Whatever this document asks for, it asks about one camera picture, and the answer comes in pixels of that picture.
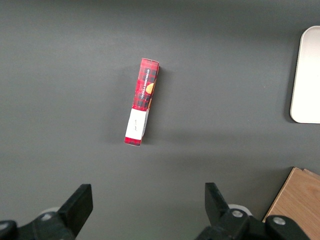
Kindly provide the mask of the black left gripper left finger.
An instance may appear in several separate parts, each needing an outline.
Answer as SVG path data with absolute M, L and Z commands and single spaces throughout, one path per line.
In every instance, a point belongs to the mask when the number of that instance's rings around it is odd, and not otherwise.
M 0 222 L 2 240 L 75 240 L 93 211 L 92 186 L 81 184 L 58 208 L 44 210 L 28 224 Z

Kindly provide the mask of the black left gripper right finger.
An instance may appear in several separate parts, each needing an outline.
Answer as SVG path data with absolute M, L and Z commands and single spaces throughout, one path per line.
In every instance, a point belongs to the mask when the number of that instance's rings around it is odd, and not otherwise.
M 210 226 L 197 240 L 308 240 L 309 237 L 291 218 L 270 215 L 259 221 L 240 208 L 230 208 L 213 182 L 205 184 L 205 211 Z

